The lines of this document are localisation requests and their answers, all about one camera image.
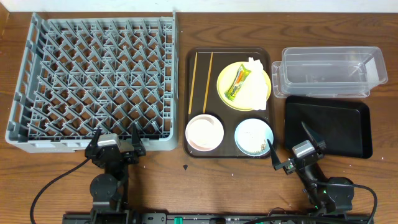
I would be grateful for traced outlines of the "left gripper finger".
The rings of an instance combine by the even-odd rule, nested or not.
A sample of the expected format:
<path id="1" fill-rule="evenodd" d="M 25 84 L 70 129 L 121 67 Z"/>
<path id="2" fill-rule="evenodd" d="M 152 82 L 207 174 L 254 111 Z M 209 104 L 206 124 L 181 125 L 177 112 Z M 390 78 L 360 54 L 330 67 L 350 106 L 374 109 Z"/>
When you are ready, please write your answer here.
<path id="1" fill-rule="evenodd" d="M 142 143 L 139 137 L 137 126 L 133 123 L 131 128 L 131 144 L 134 148 L 141 148 Z"/>
<path id="2" fill-rule="evenodd" d="M 101 129 L 98 128 L 95 131 L 93 139 L 90 141 L 90 147 L 96 147 L 98 145 L 98 139 L 99 139 L 100 135 L 101 135 Z"/>

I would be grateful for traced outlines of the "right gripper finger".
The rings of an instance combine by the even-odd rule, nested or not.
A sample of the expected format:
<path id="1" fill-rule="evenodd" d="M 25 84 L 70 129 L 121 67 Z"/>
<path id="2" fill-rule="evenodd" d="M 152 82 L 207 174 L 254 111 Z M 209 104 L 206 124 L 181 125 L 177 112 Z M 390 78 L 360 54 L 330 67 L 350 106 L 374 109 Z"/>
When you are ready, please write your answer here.
<path id="1" fill-rule="evenodd" d="M 307 124 L 302 122 L 302 127 L 305 130 L 309 141 L 312 143 L 315 149 L 326 149 L 326 142 L 317 132 L 311 129 Z"/>
<path id="2" fill-rule="evenodd" d="M 272 166 L 273 166 L 274 170 L 279 170 L 282 167 L 282 164 L 281 164 L 281 162 L 277 156 L 277 153 L 269 139 L 267 139 L 267 144 L 269 146 L 269 150 L 270 150 L 270 154 L 271 154 Z"/>

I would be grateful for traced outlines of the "light blue bowl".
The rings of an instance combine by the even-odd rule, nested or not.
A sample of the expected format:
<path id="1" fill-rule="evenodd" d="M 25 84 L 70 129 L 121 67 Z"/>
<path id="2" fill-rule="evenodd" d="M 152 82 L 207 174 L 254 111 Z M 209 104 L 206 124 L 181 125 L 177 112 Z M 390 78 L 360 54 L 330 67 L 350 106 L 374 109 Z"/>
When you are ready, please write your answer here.
<path id="1" fill-rule="evenodd" d="M 271 127 L 263 120 L 245 119 L 235 129 L 234 140 L 238 149 L 252 157 L 266 155 L 274 142 Z"/>

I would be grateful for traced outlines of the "white pink bowl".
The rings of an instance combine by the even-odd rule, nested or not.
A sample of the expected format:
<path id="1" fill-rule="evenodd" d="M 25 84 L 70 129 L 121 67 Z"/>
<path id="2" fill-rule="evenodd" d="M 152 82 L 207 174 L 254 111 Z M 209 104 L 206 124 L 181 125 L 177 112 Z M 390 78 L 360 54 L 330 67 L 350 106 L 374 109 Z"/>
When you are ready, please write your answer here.
<path id="1" fill-rule="evenodd" d="M 221 121 L 209 114 L 193 117 L 185 128 L 185 139 L 190 147 L 200 152 L 216 149 L 224 138 Z"/>

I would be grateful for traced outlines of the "white napkin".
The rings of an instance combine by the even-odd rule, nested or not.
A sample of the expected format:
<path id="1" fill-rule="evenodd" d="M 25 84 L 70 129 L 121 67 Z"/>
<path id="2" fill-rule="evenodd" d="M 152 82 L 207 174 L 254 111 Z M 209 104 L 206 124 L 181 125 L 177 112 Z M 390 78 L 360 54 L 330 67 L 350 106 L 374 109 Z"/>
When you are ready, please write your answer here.
<path id="1" fill-rule="evenodd" d="M 268 85 L 264 78 L 264 67 L 260 60 L 248 59 L 249 69 L 249 99 L 253 110 L 267 109 Z"/>

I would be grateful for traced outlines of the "green snack wrapper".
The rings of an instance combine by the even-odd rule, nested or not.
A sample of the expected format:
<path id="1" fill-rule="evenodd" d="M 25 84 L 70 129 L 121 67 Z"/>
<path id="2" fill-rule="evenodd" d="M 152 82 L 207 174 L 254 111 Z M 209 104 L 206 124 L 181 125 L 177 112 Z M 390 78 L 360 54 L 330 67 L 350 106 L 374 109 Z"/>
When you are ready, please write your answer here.
<path id="1" fill-rule="evenodd" d="M 234 78 L 233 83 L 231 84 L 229 89 L 224 93 L 225 97 L 231 101 L 234 101 L 236 95 L 243 86 L 244 81 L 250 74 L 251 71 L 247 69 L 243 64 L 241 64 L 236 72 L 236 76 Z"/>

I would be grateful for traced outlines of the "wooden chopstick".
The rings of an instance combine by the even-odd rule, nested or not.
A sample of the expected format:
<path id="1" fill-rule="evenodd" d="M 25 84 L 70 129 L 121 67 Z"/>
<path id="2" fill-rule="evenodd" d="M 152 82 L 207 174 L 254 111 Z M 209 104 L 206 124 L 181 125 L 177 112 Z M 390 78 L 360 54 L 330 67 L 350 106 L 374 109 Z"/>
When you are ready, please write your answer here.
<path id="1" fill-rule="evenodd" d="M 205 90 L 205 97 L 204 97 L 204 103 L 203 103 L 203 109 L 202 113 L 206 113 L 206 105 L 208 101 L 208 92 L 209 92 L 209 86 L 210 86 L 210 81 L 211 81 L 211 70 L 212 70 L 212 64 L 213 64 L 213 52 L 211 52 L 210 55 L 210 62 L 209 62 L 209 67 L 208 67 L 208 75 L 206 79 L 206 90 Z"/>
<path id="2" fill-rule="evenodd" d="M 192 105 L 193 105 L 193 94 L 195 89 L 195 79 L 197 74 L 197 61 L 198 61 L 198 52 L 195 53 L 195 60 L 193 66 L 193 73 L 192 73 L 192 85 L 190 88 L 190 97 L 189 97 L 189 105 L 188 105 L 188 114 L 191 115 L 192 113 Z"/>

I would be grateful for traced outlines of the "yellow round plate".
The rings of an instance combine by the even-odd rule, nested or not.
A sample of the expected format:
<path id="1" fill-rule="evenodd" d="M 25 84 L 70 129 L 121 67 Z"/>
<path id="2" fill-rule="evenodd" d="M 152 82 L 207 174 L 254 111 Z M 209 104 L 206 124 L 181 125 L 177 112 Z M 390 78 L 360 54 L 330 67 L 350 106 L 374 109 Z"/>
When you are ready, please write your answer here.
<path id="1" fill-rule="evenodd" d="M 233 83 L 234 78 L 236 76 L 236 72 L 241 64 L 243 64 L 247 69 L 249 69 L 248 62 L 234 62 L 230 65 L 227 65 L 218 75 L 218 79 L 216 82 L 216 89 L 221 100 L 230 108 L 238 111 L 252 111 L 253 109 L 251 108 L 250 99 L 249 99 L 249 77 L 247 77 L 246 80 L 244 81 L 243 86 L 236 95 L 234 101 L 227 99 L 224 95 L 224 93 L 229 89 L 229 87 Z M 267 109 L 268 109 L 269 108 L 268 101 L 271 95 L 271 80 L 265 70 L 263 71 L 263 74 L 269 88 L 267 94 Z"/>

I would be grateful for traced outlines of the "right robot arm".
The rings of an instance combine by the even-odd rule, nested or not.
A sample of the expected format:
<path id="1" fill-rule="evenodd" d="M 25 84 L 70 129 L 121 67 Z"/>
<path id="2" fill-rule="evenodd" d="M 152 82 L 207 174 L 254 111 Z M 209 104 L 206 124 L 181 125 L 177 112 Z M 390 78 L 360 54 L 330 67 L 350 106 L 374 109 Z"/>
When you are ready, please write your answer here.
<path id="1" fill-rule="evenodd" d="M 302 123 L 307 140 L 292 148 L 294 156 L 281 162 L 272 144 L 270 147 L 272 166 L 283 169 L 287 175 L 296 173 L 302 181 L 308 199 L 321 215 L 340 215 L 353 209 L 354 187 L 346 177 L 327 178 L 318 161 L 324 158 L 326 142 L 322 136 Z"/>

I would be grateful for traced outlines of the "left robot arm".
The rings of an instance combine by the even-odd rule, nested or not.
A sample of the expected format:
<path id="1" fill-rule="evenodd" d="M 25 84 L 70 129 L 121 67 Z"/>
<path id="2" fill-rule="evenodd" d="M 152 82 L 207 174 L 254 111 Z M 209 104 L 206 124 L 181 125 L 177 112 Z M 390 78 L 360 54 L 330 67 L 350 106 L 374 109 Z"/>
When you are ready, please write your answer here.
<path id="1" fill-rule="evenodd" d="M 137 164 L 146 149 L 139 138 L 136 125 L 131 140 L 120 141 L 117 134 L 102 134 L 98 129 L 85 149 L 85 157 L 104 170 L 90 184 L 93 208 L 88 223 L 139 223 L 140 215 L 129 208 L 128 166 Z"/>

